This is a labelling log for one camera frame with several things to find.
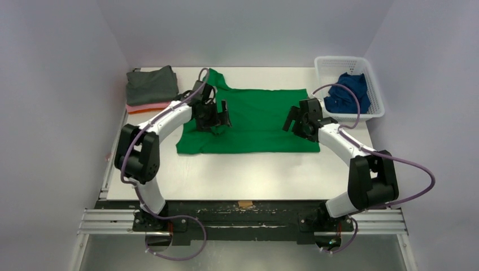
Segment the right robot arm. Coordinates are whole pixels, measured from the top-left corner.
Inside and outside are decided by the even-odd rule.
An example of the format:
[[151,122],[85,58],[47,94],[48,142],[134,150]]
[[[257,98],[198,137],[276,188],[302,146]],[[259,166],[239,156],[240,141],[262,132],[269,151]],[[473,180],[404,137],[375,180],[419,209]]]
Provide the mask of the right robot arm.
[[375,155],[358,140],[343,131],[331,117],[324,117],[317,99],[305,99],[292,106],[283,130],[332,150],[348,166],[347,190],[321,203],[317,222],[325,230],[339,223],[339,218],[396,200],[397,176],[391,155],[386,150]]

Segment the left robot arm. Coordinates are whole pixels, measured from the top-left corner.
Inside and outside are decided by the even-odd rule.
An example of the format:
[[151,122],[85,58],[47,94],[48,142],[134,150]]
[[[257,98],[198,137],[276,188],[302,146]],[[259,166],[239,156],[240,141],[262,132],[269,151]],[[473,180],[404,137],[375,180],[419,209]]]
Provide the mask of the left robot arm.
[[125,124],[120,131],[114,166],[120,180],[131,185],[140,209],[147,213],[146,223],[155,231],[168,225],[168,215],[162,212],[166,200],[156,180],[160,168],[160,144],[177,128],[191,120],[199,132],[212,132],[220,126],[231,126],[228,103],[217,100],[213,86],[197,81],[192,90],[177,95],[154,117],[139,125]]

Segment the green t-shirt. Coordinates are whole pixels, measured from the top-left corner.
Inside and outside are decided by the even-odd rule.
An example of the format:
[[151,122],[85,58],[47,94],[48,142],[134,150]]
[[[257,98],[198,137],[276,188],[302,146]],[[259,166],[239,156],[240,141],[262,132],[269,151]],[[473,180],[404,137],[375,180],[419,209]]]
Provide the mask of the green t-shirt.
[[184,124],[176,151],[180,155],[245,154],[253,152],[318,153],[318,143],[283,131],[290,107],[308,98],[306,89],[235,89],[224,75],[210,70],[208,84],[218,101],[227,102],[232,125],[197,130],[195,120]]

